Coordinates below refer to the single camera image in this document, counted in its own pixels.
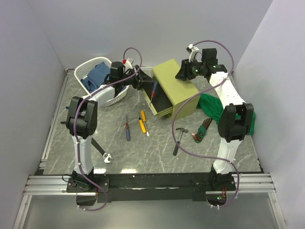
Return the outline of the olive green tool chest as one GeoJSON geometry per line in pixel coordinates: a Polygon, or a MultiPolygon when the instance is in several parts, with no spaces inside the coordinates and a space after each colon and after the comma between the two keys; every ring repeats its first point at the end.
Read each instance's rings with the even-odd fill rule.
{"type": "Polygon", "coordinates": [[[163,62],[151,69],[151,78],[158,82],[154,98],[151,99],[153,83],[142,89],[153,114],[157,117],[173,117],[181,105],[199,91],[189,80],[176,79],[180,66],[175,59],[163,62]]]}

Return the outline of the red blue screwdriver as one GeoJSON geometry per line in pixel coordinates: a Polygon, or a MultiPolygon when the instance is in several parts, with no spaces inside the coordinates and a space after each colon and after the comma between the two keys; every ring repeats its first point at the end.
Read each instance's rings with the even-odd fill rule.
{"type": "Polygon", "coordinates": [[[127,141],[130,141],[131,140],[131,135],[130,135],[130,128],[129,128],[129,124],[128,124],[127,115],[125,116],[125,118],[126,118],[126,123],[125,123],[126,139],[127,139],[127,141]]]}

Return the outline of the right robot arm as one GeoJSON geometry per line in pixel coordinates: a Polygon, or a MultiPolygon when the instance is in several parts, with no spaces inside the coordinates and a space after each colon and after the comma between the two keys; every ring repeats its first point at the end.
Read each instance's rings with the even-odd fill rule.
{"type": "Polygon", "coordinates": [[[182,60],[175,78],[186,81],[198,75],[203,76],[215,89],[224,109],[218,122],[218,133],[221,137],[218,158],[212,168],[216,174],[208,179],[212,189],[220,190],[225,185],[225,178],[222,175],[232,172],[231,162],[240,143],[250,132],[254,107],[240,97],[227,69],[223,64],[218,64],[215,48],[202,49],[200,62],[196,60],[196,55],[200,52],[196,46],[190,44],[186,49],[190,56],[182,60]]]}

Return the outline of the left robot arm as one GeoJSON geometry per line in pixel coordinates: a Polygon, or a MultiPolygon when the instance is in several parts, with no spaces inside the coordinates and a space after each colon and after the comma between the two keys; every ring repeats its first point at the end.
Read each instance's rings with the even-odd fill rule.
{"type": "Polygon", "coordinates": [[[95,180],[91,157],[92,136],[97,127],[98,108],[107,102],[116,102],[130,85],[136,90],[152,86],[154,80],[146,75],[132,59],[107,63],[101,61],[80,79],[87,90],[83,97],[74,96],[68,108],[64,124],[72,136],[75,152],[74,175],[82,175],[78,187],[88,192],[94,188],[95,180]]]}

